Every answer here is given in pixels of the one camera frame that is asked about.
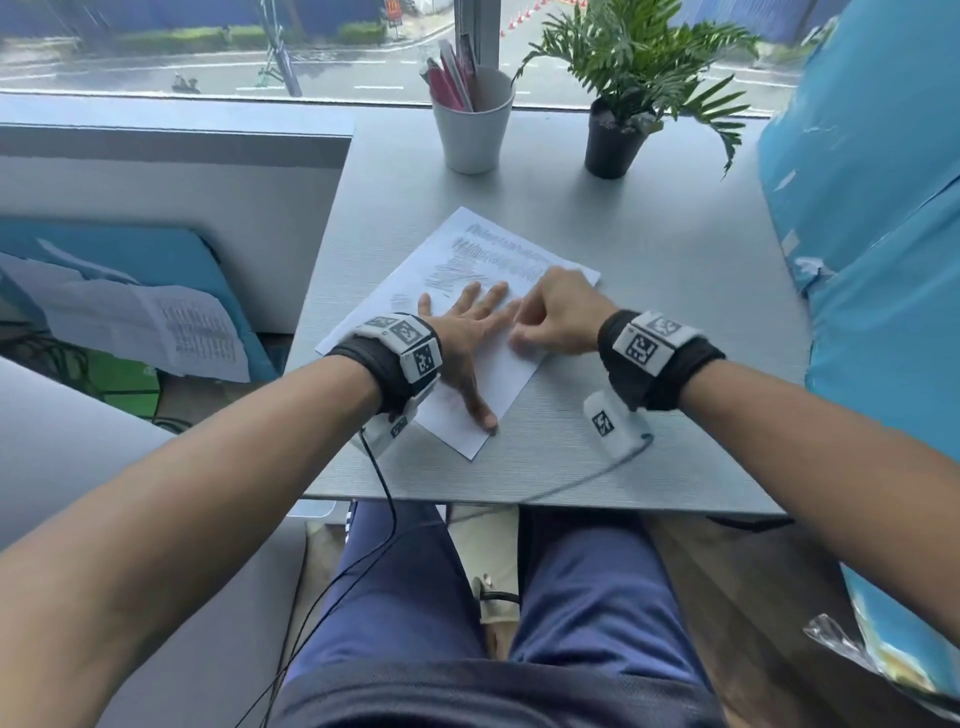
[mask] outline gray desk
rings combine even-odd
[[[721,180],[720,140],[692,121],[670,124],[620,182],[583,168],[580,113],[515,111],[499,170],[479,178],[444,167],[431,112],[356,109],[356,136],[330,212],[289,368],[458,206],[557,255],[598,269],[618,303],[655,308],[707,331],[731,359],[794,382],[810,342],[756,179],[756,140]],[[472,463],[419,427],[382,458],[396,497],[434,502],[535,500],[701,512],[777,514],[778,506],[696,425],[653,414],[656,440],[637,460],[602,470],[586,396],[605,381],[596,356],[549,357]],[[551,491],[548,497],[540,494]],[[381,497],[367,458],[345,447],[309,497]]]

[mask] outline fern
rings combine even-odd
[[[721,94],[733,75],[697,92],[710,64],[731,48],[756,55],[758,38],[732,23],[704,21],[670,26],[680,0],[591,0],[585,11],[551,13],[540,43],[531,43],[514,80],[533,59],[565,61],[567,70],[607,104],[616,123],[643,133],[663,128],[663,117],[690,115],[720,135],[724,172],[740,146],[743,124],[726,117],[750,106],[743,91]]]

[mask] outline left hand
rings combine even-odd
[[[475,280],[443,316],[430,315],[430,294],[424,293],[417,303],[418,315],[437,331],[444,350],[441,380],[460,393],[467,412],[488,432],[496,430],[496,415],[480,397],[473,354],[485,339],[506,328],[516,316],[520,300],[511,301],[494,313],[506,295],[507,284],[500,281],[478,300],[480,283]]]

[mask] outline thigh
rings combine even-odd
[[[479,607],[437,508],[398,501],[396,511],[393,545],[349,568],[333,584],[324,600],[324,622],[294,660],[287,680],[345,660],[486,656]],[[382,544],[392,522],[385,501],[354,504],[337,573]],[[360,577],[380,553],[383,556]]]
[[[639,514],[523,506],[511,659],[709,688]]]

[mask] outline road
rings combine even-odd
[[[562,0],[548,0],[539,10],[528,0],[502,0],[503,37],[500,66],[516,71],[540,39],[542,21],[551,12],[569,9]],[[305,96],[325,100],[387,103],[429,103],[427,88],[418,75],[427,56],[436,55],[437,40],[452,38],[452,29],[408,47],[354,50],[331,48],[297,52],[294,69]],[[57,63],[0,66],[0,88],[60,89],[121,92],[170,92],[174,74],[196,78],[204,94],[286,96],[280,82],[257,86],[265,53],[217,53],[195,56],[117,58]],[[745,100],[760,112],[783,109],[797,74],[715,64],[708,74],[718,80],[734,73],[731,90],[746,91]],[[538,59],[524,72],[516,86],[516,102],[530,106],[583,108],[591,98],[566,72],[561,61]]]

